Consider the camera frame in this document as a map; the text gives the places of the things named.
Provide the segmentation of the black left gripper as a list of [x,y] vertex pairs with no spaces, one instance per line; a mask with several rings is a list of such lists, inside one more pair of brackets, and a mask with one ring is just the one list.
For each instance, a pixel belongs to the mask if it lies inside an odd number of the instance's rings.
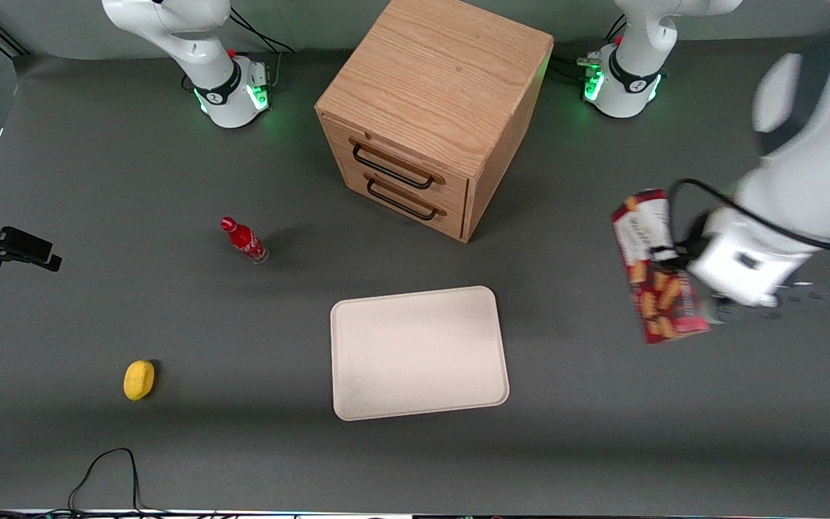
[[712,216],[711,210],[705,210],[692,221],[683,240],[676,245],[650,247],[652,263],[677,263],[678,270],[687,270],[708,246],[710,239],[705,236],[706,223]]

